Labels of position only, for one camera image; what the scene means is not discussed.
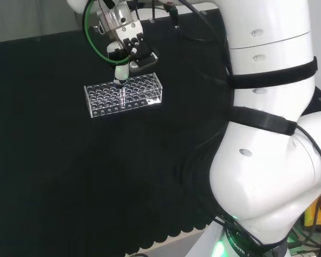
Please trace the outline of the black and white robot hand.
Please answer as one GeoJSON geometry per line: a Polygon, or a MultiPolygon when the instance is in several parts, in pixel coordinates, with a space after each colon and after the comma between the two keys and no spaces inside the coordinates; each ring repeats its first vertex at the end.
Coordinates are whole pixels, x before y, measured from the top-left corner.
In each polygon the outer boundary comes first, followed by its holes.
{"type": "Polygon", "coordinates": [[[158,61],[158,54],[146,40],[142,25],[132,21],[112,31],[114,41],[106,50],[114,70],[113,83],[124,87],[130,73],[146,69],[158,61]]]}

